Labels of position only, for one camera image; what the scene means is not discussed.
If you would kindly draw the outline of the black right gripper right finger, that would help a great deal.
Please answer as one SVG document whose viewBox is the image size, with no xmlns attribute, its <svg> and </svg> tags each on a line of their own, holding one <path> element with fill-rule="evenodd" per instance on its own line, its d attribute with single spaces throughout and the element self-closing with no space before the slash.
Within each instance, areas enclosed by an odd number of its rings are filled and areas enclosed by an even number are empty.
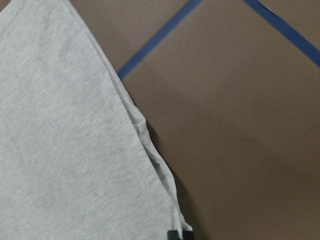
<svg viewBox="0 0 320 240">
<path fill-rule="evenodd" d="M 182 231 L 183 240 L 194 240 L 194 232 L 192 230 L 183 230 Z"/>
</svg>

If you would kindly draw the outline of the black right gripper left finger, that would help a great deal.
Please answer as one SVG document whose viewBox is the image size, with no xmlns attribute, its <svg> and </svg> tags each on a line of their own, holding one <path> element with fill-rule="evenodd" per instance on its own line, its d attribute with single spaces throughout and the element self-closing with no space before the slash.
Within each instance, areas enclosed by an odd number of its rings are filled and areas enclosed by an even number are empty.
<svg viewBox="0 0 320 240">
<path fill-rule="evenodd" d="M 169 230 L 167 232 L 168 240 L 179 240 L 179 232 L 177 230 Z"/>
</svg>

